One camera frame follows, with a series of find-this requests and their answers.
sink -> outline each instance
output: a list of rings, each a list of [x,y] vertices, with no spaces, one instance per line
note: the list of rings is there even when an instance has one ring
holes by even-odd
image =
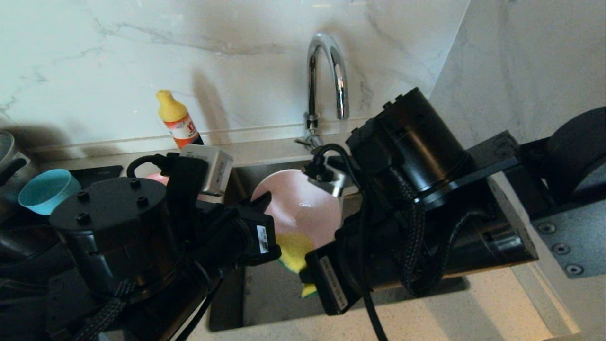
[[[231,205],[252,195],[258,183],[268,175],[284,169],[301,169],[309,161],[268,164],[234,168],[225,193],[225,204]],[[361,196],[341,198],[343,217],[359,210]],[[434,295],[468,288],[462,278],[445,279],[434,290]],[[317,294],[301,298],[299,276],[287,270],[280,262],[237,269],[229,274],[211,305],[208,328],[223,331],[245,326],[324,315]],[[391,288],[373,293],[376,305],[411,299],[404,288]],[[352,309],[363,308],[360,300]]]

white countertop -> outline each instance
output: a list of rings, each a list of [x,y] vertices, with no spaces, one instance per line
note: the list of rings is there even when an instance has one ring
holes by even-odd
[[[348,134],[328,135],[324,139],[326,143],[344,144],[347,137]],[[221,147],[234,156],[234,167],[311,158],[291,139]],[[54,161],[43,167],[81,169],[121,164],[126,168],[135,158],[151,154],[154,153]],[[156,172],[157,169],[148,164],[141,166],[137,174],[146,176]],[[390,340],[537,341],[574,331],[574,323],[563,312],[535,263],[473,274],[467,276],[467,280],[470,288],[465,291],[377,306]],[[349,311],[343,316],[314,316],[218,333],[208,330],[208,315],[190,340],[375,339],[364,309]],[[561,328],[563,322],[570,327]]]

marble wall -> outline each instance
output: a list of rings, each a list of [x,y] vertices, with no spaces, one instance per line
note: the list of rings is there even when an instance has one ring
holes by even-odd
[[[472,0],[430,101],[465,147],[606,105],[606,1]]]
[[[432,92],[467,5],[2,1],[0,126],[29,148],[166,136],[155,92],[170,89],[200,131],[222,132],[215,143],[295,137],[302,133],[305,57],[314,33],[329,32],[341,47],[355,120],[376,115],[414,86]],[[334,121],[325,64],[319,108]],[[288,129],[256,133],[260,127]]]

faucet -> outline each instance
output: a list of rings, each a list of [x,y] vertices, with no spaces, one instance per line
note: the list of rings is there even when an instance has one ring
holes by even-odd
[[[347,95],[347,77],[345,76],[345,64],[339,46],[327,33],[320,32],[313,36],[307,50],[307,82],[308,111],[304,114],[305,139],[297,139],[295,142],[303,144],[307,150],[314,150],[324,145],[320,137],[318,126],[319,114],[316,112],[316,62],[320,49],[324,51],[330,64],[330,73],[335,82],[337,118],[346,120],[349,118],[349,98]]]

yellow sponge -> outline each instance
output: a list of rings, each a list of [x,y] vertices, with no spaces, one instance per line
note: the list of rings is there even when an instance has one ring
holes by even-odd
[[[280,262],[288,270],[298,274],[305,269],[305,255],[315,249],[310,237],[298,232],[282,233],[276,234],[276,242],[282,249]],[[316,291],[315,285],[305,284],[301,297],[307,297]]]

